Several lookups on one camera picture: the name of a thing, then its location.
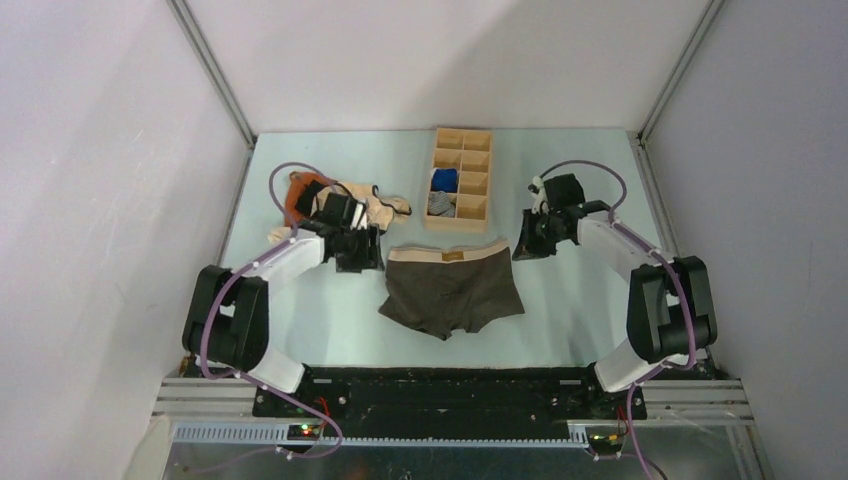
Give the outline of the brown boxer briefs beige waistband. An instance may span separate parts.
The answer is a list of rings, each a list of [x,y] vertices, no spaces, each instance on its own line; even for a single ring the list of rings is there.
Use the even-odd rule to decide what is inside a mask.
[[[525,312],[504,239],[442,250],[398,247],[385,268],[382,316],[445,341],[454,331],[478,333],[491,322]]]

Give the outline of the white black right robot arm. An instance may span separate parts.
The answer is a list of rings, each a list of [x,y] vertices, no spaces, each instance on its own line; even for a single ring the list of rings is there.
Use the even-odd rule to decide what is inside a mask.
[[[594,252],[628,285],[626,338],[595,362],[597,381],[581,392],[585,411],[606,418],[620,391],[661,369],[690,368],[695,353],[717,337],[708,272],[697,257],[675,257],[627,226],[612,206],[586,199],[573,174],[531,180],[532,207],[523,210],[515,261],[556,254],[569,241]]]

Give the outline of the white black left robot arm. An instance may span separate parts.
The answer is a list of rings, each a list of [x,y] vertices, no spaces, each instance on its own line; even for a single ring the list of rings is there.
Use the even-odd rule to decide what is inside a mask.
[[[224,375],[278,392],[278,404],[292,416],[312,411],[316,390],[302,380],[306,365],[271,343],[271,288],[328,261],[339,272],[382,269],[381,230],[368,220],[367,209],[366,201],[349,193],[331,193],[313,214],[292,223],[282,240],[246,265],[209,265],[200,271],[182,344],[196,355],[207,378],[215,378],[210,366],[216,364]]]

